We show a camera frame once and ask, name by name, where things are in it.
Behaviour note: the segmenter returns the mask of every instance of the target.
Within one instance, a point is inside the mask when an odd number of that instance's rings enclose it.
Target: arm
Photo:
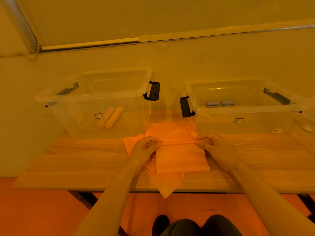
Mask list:
[[[152,137],[136,143],[127,162],[83,219],[75,236],[117,236],[131,181],[160,146],[160,140]]]
[[[315,235],[315,224],[242,163],[222,137],[203,134],[195,140],[233,176],[271,236]]]

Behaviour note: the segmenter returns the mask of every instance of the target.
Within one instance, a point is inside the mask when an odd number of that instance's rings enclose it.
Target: plastic storage box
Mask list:
[[[188,96],[180,99],[182,114],[194,116],[199,134],[280,133],[298,112],[310,108],[304,98],[261,78],[195,82],[186,87]],[[225,101],[234,106],[223,106]],[[208,107],[209,102],[219,106]]]
[[[145,133],[150,101],[159,98],[160,84],[151,82],[152,69],[79,73],[35,96],[47,103],[73,138],[106,139]],[[147,90],[151,86],[150,97]],[[98,128],[109,107],[123,107],[112,128]]]

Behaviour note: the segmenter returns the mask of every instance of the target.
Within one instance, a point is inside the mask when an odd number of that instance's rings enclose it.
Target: person's left hand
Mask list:
[[[138,169],[148,161],[151,154],[161,146],[161,141],[154,137],[146,137],[136,142],[133,147],[129,160],[136,164]]]

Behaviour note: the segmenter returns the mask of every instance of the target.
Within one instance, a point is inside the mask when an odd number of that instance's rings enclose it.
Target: dark pants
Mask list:
[[[190,219],[181,219],[167,227],[161,236],[242,236],[235,225],[222,215],[212,215],[200,228]]]

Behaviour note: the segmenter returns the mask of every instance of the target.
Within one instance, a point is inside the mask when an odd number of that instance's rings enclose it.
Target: hand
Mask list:
[[[206,150],[226,172],[238,167],[239,159],[233,154],[223,137],[206,133],[196,137],[196,145]]]
[[[136,142],[130,154],[130,161],[141,169],[151,154],[161,146],[161,141],[154,137],[146,137]]]

